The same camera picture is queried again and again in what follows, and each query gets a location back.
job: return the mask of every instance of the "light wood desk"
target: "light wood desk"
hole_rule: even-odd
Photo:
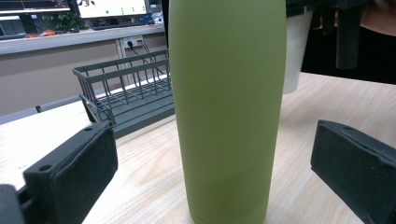
[[[284,95],[265,223],[361,221],[310,169],[318,119],[341,122],[396,147],[396,86],[301,74]],[[0,126],[0,183],[90,125],[81,102]],[[85,223],[192,223],[175,117],[117,140],[120,168]]]

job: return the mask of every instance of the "matte green bottle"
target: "matte green bottle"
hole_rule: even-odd
[[[284,0],[172,0],[169,52],[195,223],[263,223],[286,60]]]

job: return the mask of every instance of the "electrical outlet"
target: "electrical outlet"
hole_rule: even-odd
[[[143,36],[142,36],[142,35],[134,35],[134,36],[124,37],[124,38],[123,38],[124,47],[125,47],[126,49],[129,48],[128,41],[131,41],[131,42],[132,42],[132,45],[133,45],[134,47],[136,47],[136,46],[142,46],[142,43],[140,42],[140,40],[143,40]]]

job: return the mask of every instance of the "wire dish rack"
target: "wire dish rack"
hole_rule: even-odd
[[[169,71],[165,49],[77,67],[73,74],[90,121],[111,121],[121,137],[175,113]]]

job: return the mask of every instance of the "computer screen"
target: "computer screen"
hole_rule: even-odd
[[[67,0],[0,0],[0,16],[69,11]]]
[[[115,18],[148,13],[148,0],[73,0],[81,19]]]

